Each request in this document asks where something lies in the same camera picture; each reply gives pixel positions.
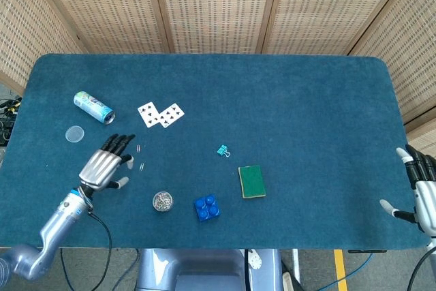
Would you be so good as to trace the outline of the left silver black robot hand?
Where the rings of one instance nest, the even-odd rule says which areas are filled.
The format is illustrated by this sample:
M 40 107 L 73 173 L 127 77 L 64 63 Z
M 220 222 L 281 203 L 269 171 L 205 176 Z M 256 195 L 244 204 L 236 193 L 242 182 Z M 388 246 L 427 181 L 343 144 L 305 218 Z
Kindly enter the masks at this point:
M 123 154 L 127 145 L 136 137 L 132 135 L 111 135 L 103 145 L 92 154 L 88 162 L 79 174 L 80 186 L 78 189 L 86 196 L 99 192 L 106 188 L 120 189 L 126 184 L 125 179 L 121 182 L 113 181 L 112 176 L 117 169 L 126 165 L 129 170 L 134 167 L 134 157 Z

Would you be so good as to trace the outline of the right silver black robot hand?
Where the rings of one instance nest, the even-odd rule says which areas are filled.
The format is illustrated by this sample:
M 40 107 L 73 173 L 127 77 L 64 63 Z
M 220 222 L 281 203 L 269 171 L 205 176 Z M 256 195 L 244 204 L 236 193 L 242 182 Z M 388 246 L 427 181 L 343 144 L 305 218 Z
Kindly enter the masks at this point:
M 387 200 L 379 203 L 387 214 L 417 224 L 419 230 L 435 238 L 435 158 L 425 155 L 411 145 L 396 148 L 396 154 L 405 166 L 411 190 L 414 193 L 414 212 L 394 208 Z

